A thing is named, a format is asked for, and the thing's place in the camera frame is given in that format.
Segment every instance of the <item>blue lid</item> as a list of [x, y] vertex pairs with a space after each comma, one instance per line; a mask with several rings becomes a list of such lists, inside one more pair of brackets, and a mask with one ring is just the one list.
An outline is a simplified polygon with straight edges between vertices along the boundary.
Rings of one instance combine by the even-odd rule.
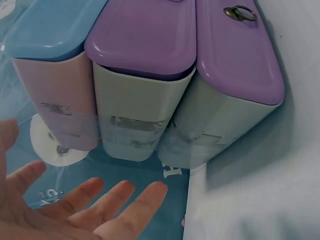
[[84, 41], [108, 0], [37, 0], [4, 41], [12, 58], [60, 62], [84, 51]]

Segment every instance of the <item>pink container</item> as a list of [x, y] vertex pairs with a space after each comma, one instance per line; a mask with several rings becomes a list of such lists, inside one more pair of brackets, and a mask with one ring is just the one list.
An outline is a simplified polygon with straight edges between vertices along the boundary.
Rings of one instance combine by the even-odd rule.
[[92, 63], [85, 53], [60, 62], [13, 58], [37, 112], [61, 146], [89, 151], [98, 145]]
[[35, 1], [4, 41], [39, 115], [65, 148], [90, 151], [99, 142], [92, 62], [84, 42], [107, 1]]

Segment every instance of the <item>hand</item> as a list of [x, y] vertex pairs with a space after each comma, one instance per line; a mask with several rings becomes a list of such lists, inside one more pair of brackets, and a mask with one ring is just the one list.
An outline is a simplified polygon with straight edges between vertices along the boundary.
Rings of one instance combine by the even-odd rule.
[[118, 217], [135, 187], [122, 181], [90, 208], [103, 189], [91, 178], [60, 201], [31, 209], [23, 200], [27, 189], [45, 172], [42, 161], [32, 162], [7, 176], [6, 151], [19, 134], [15, 120], [0, 121], [0, 233], [5, 240], [134, 240], [152, 219], [167, 194], [161, 182], [149, 185]]

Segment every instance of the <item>white circle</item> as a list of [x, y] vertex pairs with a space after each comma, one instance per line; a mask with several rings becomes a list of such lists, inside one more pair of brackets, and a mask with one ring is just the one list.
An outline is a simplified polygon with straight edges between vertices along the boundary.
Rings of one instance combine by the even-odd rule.
[[89, 151], [71, 149], [67, 154], [58, 154], [59, 143], [42, 120], [39, 114], [31, 119], [30, 139], [36, 154], [47, 164], [66, 167], [87, 157]]
[[4, 1], [0, 4], [0, 20], [11, 14], [16, 8], [17, 0], [7, 0], [6, 3]]

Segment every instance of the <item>white wall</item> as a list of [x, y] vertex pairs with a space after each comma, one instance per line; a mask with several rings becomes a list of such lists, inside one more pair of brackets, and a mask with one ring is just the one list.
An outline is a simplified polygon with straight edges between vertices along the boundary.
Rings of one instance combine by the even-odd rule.
[[286, 100], [191, 175], [184, 240], [320, 239], [320, 1], [257, 1]]

